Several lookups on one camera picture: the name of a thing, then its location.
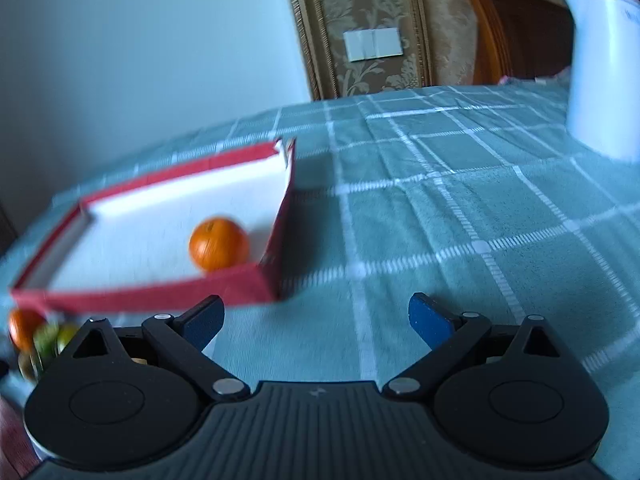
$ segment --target pile of fruit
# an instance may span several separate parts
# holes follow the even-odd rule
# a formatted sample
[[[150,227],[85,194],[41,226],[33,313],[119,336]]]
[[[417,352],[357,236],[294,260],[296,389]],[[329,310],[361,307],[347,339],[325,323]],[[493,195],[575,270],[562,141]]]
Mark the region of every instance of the pile of fruit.
[[[20,373],[31,383],[38,381],[78,331],[74,323],[47,321],[39,312],[24,308],[9,313],[8,325],[11,340],[20,352]]]

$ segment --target white wall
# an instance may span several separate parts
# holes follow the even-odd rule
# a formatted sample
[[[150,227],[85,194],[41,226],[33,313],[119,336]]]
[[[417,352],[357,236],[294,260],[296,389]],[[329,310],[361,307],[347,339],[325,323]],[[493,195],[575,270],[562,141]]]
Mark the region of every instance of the white wall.
[[[289,0],[0,0],[0,202],[309,92]]]

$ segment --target kettle spout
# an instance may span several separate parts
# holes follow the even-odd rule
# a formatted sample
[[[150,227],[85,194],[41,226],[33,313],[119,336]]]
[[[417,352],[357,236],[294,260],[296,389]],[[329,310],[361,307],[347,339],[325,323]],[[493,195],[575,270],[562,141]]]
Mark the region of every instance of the kettle spout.
[[[582,15],[582,8],[584,7],[585,0],[565,0],[572,16],[574,17],[575,26],[580,24],[580,17]]]

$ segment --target ribbed black surface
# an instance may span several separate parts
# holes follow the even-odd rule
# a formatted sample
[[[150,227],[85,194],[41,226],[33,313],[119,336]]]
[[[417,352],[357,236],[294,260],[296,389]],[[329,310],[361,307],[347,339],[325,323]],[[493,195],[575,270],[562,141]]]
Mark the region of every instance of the ribbed black surface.
[[[133,470],[91,473],[45,463],[31,480],[339,480],[606,478],[590,465],[506,471],[444,441],[419,404],[384,399],[373,383],[263,383],[220,404],[181,449]]]

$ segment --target green checkered tablecloth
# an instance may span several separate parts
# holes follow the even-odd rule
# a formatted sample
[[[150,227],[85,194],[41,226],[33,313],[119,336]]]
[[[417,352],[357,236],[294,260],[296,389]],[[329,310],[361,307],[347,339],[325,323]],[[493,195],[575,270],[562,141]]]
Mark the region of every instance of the green checkered tablecloth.
[[[416,291],[496,323],[542,314],[609,401],[597,463],[638,480],[640,170],[569,137],[566,100],[555,85],[434,87],[193,132],[55,197],[0,267],[2,291],[79,195],[297,137],[284,299],[228,311],[206,353],[251,384],[383,383],[428,351],[407,321]],[[0,301],[11,306],[7,295]]]

